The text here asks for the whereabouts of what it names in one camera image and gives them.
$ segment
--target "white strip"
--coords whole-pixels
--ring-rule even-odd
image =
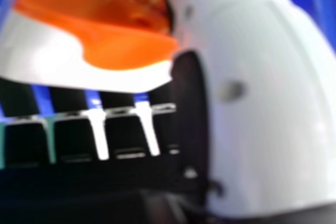
[[[160,148],[157,143],[155,130],[153,126],[152,109],[149,102],[136,102],[135,110],[140,118],[147,144],[152,156],[160,155]]]
[[[106,113],[103,109],[91,109],[83,113],[86,115],[91,123],[93,135],[96,143],[98,158],[100,160],[108,160],[109,148],[107,145],[104,122],[106,118]]]

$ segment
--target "orange plastic part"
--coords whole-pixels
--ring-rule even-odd
[[[170,60],[177,49],[162,1],[17,0],[15,9],[75,35],[91,65],[128,70]]]

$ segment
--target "translucent orange cover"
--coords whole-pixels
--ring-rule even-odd
[[[102,69],[145,67],[177,49],[164,0],[17,0],[15,9],[75,35]]]

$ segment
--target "white robotic arm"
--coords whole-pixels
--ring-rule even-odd
[[[255,218],[336,202],[336,61],[312,19],[290,0],[168,1],[185,166],[224,192],[208,191],[207,209]]]

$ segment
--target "white machine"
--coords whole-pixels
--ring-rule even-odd
[[[206,209],[223,218],[250,219],[335,204],[336,61],[314,21],[291,0],[168,2],[173,36],[181,45],[172,77],[185,164],[223,191],[207,191]],[[11,14],[2,33],[0,75],[53,84],[45,81],[50,72],[32,74],[38,66],[30,68],[29,57],[39,57],[40,51],[15,33],[22,22],[31,23],[17,23],[18,18],[25,19]],[[25,29],[33,37],[35,28],[28,23]],[[43,26],[36,27],[42,31]],[[71,49],[67,54],[80,53],[71,35],[51,30],[49,35],[43,40],[48,47],[56,49],[58,41]],[[7,41],[17,38],[22,46],[8,48]],[[23,54],[19,66],[15,60]],[[102,87],[82,70],[78,79],[62,76],[59,84]],[[143,84],[151,78],[145,74],[140,89],[109,90],[143,92],[168,81],[165,71],[154,72],[161,83]],[[286,223],[335,223],[335,218]]]

